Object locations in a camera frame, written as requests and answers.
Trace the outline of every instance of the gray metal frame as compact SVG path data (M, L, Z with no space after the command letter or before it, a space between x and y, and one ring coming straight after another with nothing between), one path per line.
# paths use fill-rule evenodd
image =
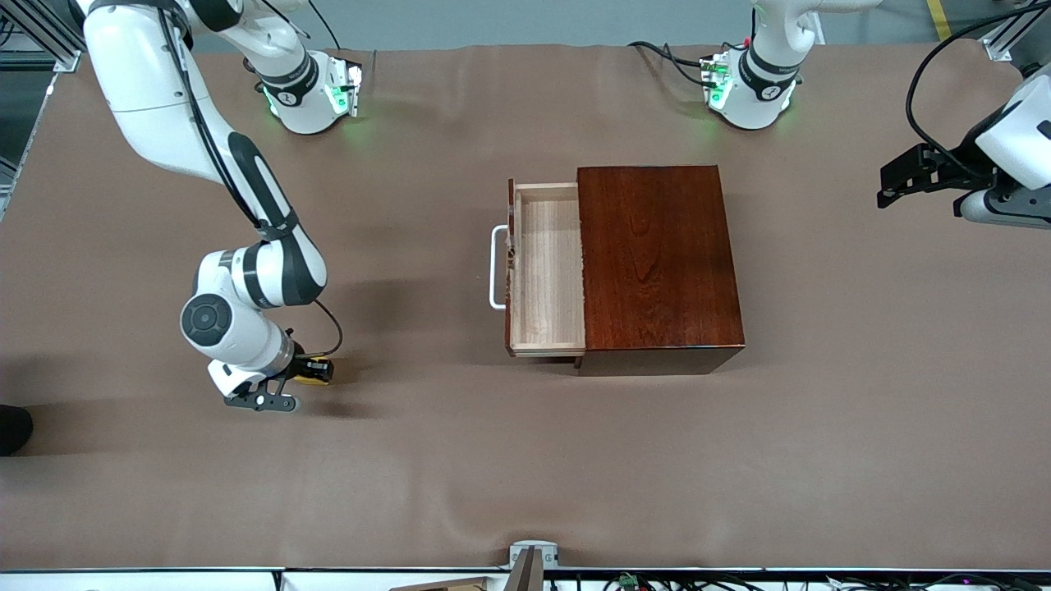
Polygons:
M59 73L56 72L51 76L51 82L47 85L47 91L44 94L44 100L40 103L40 110L37 111L37 120L33 123L33 130L29 131L29 140L25 143L25 149L22 150L22 158L19 160L17 165L13 166L13 163L6 159L2 159L4 162L0 169L3 170L3 178L6 179L11 177L11 182L3 182L0 184L0 221L3 221L4 213L7 212L7 205L11 204L11 197L15 192L15 185L18 184L18 178L22 174L22 168L25 167L25 159L29 156L29 148L33 147L33 140L37 139L37 130L40 129L40 122L44 119L44 108L47 106L48 99L51 98L51 93L55 89L55 82L59 78Z
M15 22L22 33L54 58L55 72L74 72L80 55L87 49L81 32L67 25L43 0L0 0L0 13ZM9 61L9 69L51 69L41 55L5 56L0 67Z
M1023 6L1032 6L1043 0L1027 0ZM1033 11L1025 15L1018 15L1001 23L1000 26L990 30L982 37L982 44L985 45L989 59L994 62L1011 61L1011 47L1018 42L1029 30L1051 9L1051 6L1043 11Z

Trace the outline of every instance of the cable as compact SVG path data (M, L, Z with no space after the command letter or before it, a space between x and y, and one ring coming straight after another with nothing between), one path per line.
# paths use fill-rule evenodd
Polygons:
M332 33L332 27L328 25L328 21L325 20L325 17L322 15L322 12L317 9L317 6L314 4L314 0L308 0L308 1L310 2L310 7L314 9L314 14L317 15L317 18L322 20L322 24L325 25L325 28L328 29L329 35L332 36L332 42L335 43L335 48L342 50L343 47L339 46L339 40L335 38L335 34Z
M889 578L889 583L875 583L872 580L857 578L857 577L843 577L840 579L843 583L854 584L854 587L843 587L841 591L927 591L931 587L937 585L945 585L951 583L955 579L963 579L968 583L978 583L982 585L990 585L997 588L1000 591L1017 591L1014 589L1016 586L1008 585L987 576L968 574L968 573L954 573L932 583L926 585L912 585L908 582L902 582L898 578Z
M302 28L300 28L298 26L296 26L295 23L293 23L292 21L288 20L288 17L286 17L284 13L282 13L273 4L271 4L270 0L263 0L263 3L266 4L267 7L270 8L273 12L273 14L277 15L279 17L281 17L281 20L283 20L286 23L288 23L288 26L294 28L296 34L302 35L302 36L306 37L307 39L313 39L312 37L310 37L309 33L307 33L306 30L303 30Z
M667 43L664 43L664 50L667 52L667 54L669 56L672 56L673 58L675 57L675 56L672 55L672 47L668 46ZM708 82L706 80L700 80L700 79L694 78L693 76L686 74L686 70L682 69L682 66L679 65L679 62L677 60L673 59L672 60L672 65L675 66L675 69L679 70L679 74L681 74L683 78L685 78L686 80L689 80L694 84L697 84L698 86L703 86L705 88L715 88L716 87L716 83L715 82Z
M704 573L704 574L706 576L708 576L708 577L712 577L712 578L722 579L723 583L728 583L729 585L737 585L738 587L744 587L748 591L763 591L763 589L761 589L759 587L756 587L755 585L753 585L750 583L745 583L744 579L738 578L738 577L736 577L736 576L734 576L731 574L721 574L721 573L715 573L715 572ZM723 583L720 583L718 580L706 580L705 585L713 585L713 586L718 587L718 588L723 589L723 590L729 589L731 591L737 591L737 590L733 589L731 587L727 587L726 585L723 585Z
M683 59L683 58L677 58L677 57L673 56L671 52L665 53L664 49L661 49L657 45L654 45L653 43L650 43L650 42L646 42L646 41L635 41L633 43L628 43L627 46L628 47L645 47L646 49L650 49L651 52L657 54L658 56L664 58L665 60L672 60L674 62L681 63L682 65L688 65L688 66L693 66L693 67L701 67L700 62L689 61L689 60L686 60L686 59Z
M0 40L0 45L5 45L7 41L11 41L11 36L15 34L15 21L9 20L7 17L0 16L0 35L3 35L3 39Z
M219 174L220 180L229 191L230 197L233 198L234 203L238 204L238 208L241 212L245 215L246 218L252 223L256 228L260 227L260 221L252 212L251 208L248 207L248 203L245 201L244 196L241 195L241 190L238 189L236 184L233 182L233 178L230 176L230 170L226 167L226 163L223 162L223 157L219 151L219 147L215 145L214 138L211 137L211 131L208 130L208 126L204 121L204 114L201 113L201 107L198 105L197 97L193 96L193 85L190 82L190 76L186 67L183 64L180 55L180 45L176 44L174 38L171 36L172 24L168 21L168 16L163 8L158 8L157 14L161 19L161 30L164 34L164 42L167 44L171 56L171 61L176 65L176 70L179 72L179 77L183 82L183 89L186 91L187 102L189 103L190 113L193 115L193 123L197 126L198 135L201 137L201 141L204 143L205 151L208 152L208 158L211 159L212 165L215 167L215 171Z
M966 26L957 30L956 33L953 33L952 35L947 37L945 41L942 41L941 43L937 44L936 47L931 49L931 52L927 54L927 57L924 58L922 62L920 62L920 67L916 68L915 74L912 75L912 82L909 84L909 91L905 95L905 117L909 121L909 126L912 127L912 130L915 131L915 134L920 136L925 142L930 144L932 148L942 152L942 155L946 158L946 160L959 166L961 170L963 170L964 172L966 172L967 175L976 180L986 180L987 177L984 175L980 175L978 172L975 172L973 168L961 162L959 158L953 156L952 152L950 152L945 146L939 143L937 140L932 138L930 134L925 131L923 127L921 127L920 124L916 122L915 116L912 114L912 100L915 97L916 86L920 84L920 78L923 76L924 70L927 69L927 65L930 64L931 60L933 60L935 56L942 53L942 49L945 49L953 41L964 37L969 33L973 33L980 28L989 26L990 24L995 24L997 22L1005 21L1012 17L1016 17L1018 15L1025 15L1028 13L1035 13L1036 11L1043 11L1048 7L1051 7L1051 0L1047 2L1040 2L1038 4L1030 4L1029 6L1026 6L1024 8L1009 11L1002 15L983 19L972 25Z
M745 41L747 43L751 43L751 41L755 38L756 38L756 9L753 8L751 9L751 35L748 36L748 38L745 39ZM737 49L738 52L743 52L743 50L745 50L745 49L748 48L745 43L734 44L734 43L730 43L729 41L723 41L723 47L733 47L733 48Z
M328 356L328 355L331 355L332 353L338 351L339 347L343 346L343 326L339 324L339 321L336 320L335 314L333 314L331 312L331 310L329 310L328 307L325 306L325 304L322 304L321 300L314 300L314 303L317 304L318 308L325 310L326 314L328 314L329 320L331 320L332 321L332 325L335 326L335 331L336 331L336 333L338 334L339 338L338 338L338 340L336 340L335 346L332 347L331 349L325 351L324 353L302 353L302 354L295 355L296 359L310 359L310 358L324 358L324 356Z

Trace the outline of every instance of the metal clamp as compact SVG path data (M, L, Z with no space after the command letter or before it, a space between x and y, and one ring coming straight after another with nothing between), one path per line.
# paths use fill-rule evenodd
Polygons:
M508 566L514 568L515 563L518 562L518 555L534 548L543 559L545 570L561 568L558 564L558 544L544 539L520 539L512 544L508 552L508 558L510 558Z
M493 228L489 236L489 305L494 310L506 310L507 304L496 303L496 235L508 229L507 224L500 224Z

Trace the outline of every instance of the yellow floor tape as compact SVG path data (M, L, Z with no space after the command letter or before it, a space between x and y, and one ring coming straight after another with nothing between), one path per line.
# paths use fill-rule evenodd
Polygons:
M937 29L937 38L945 41L952 35L952 30L949 29L949 21L945 18L942 0L927 0L927 8L930 11L930 18L934 21L934 28Z

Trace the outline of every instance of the black bracket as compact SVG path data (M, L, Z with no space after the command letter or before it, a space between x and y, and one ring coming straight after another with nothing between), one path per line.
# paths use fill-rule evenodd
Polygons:
M287 381L287 371L283 371L273 378L268 378L260 382L255 386L255 389L249 389L249 387L246 387L244 391L238 392L231 398L224 399L224 402L226 403L226 406L232 406L234 408L250 408L256 412L262 412L264 410L292 412L298 406L298 401L291 395L282 393L285 389L285 383ZM277 383L277 389L272 393L267 389L270 382Z
M956 150L952 150L957 159ZM977 190L992 186L992 162L975 162L975 168L988 172L987 179L975 179L928 144L916 144L880 169L882 189L875 204L885 209L906 195L933 192L955 188Z

